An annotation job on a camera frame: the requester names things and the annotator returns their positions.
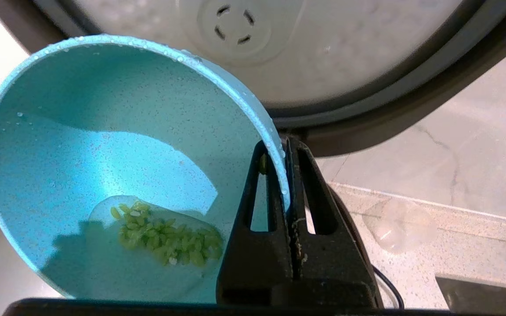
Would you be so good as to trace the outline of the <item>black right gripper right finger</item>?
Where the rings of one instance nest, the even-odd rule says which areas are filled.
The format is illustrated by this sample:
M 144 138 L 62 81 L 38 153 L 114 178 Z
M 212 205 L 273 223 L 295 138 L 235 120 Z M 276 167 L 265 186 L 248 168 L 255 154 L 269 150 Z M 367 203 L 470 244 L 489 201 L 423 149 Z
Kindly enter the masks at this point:
M 286 220 L 293 252 L 293 302 L 375 308 L 377 285 L 311 151 L 286 144 L 291 205 Z

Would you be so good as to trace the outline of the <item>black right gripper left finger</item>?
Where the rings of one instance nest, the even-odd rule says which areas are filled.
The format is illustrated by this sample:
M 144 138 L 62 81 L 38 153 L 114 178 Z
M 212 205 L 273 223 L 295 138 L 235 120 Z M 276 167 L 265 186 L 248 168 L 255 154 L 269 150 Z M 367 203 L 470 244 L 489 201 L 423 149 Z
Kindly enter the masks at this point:
M 266 159 L 267 231 L 251 230 L 261 159 Z M 273 290 L 293 278 L 285 208 L 265 144 L 254 150 L 239 208 L 217 276 L 217 304 L 270 306 Z

